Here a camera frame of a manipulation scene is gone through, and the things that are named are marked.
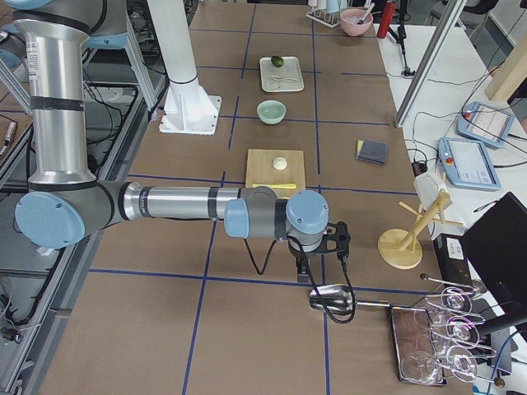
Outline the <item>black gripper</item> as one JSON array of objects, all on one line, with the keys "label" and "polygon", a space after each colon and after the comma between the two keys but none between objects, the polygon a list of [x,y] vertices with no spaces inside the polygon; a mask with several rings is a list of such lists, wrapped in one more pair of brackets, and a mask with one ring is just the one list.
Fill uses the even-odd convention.
[{"label": "black gripper", "polygon": [[325,254],[325,248],[318,246],[313,251],[306,252],[300,241],[293,236],[287,237],[288,248],[296,259],[297,281],[299,283],[315,283],[310,269],[310,260],[317,254]]}]

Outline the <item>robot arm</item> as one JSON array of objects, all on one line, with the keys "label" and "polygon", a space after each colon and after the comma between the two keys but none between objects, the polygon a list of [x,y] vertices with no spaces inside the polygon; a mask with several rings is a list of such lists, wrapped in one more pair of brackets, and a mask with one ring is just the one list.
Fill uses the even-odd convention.
[{"label": "robot arm", "polygon": [[62,249],[122,221],[163,218],[221,221],[231,237],[287,242],[298,277],[310,258],[328,252],[329,209],[313,191],[277,197],[269,187],[156,187],[100,181],[86,153],[82,48],[128,41],[123,1],[13,1],[26,42],[36,169],[16,205],[21,232],[34,244]]}]

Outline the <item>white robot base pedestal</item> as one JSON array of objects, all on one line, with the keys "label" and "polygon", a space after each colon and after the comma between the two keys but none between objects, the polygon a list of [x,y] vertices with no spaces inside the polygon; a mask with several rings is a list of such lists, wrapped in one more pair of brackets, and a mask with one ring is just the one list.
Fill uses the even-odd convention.
[{"label": "white robot base pedestal", "polygon": [[213,135],[222,98],[208,95],[198,80],[184,3],[153,0],[147,4],[169,81],[160,131]]}]

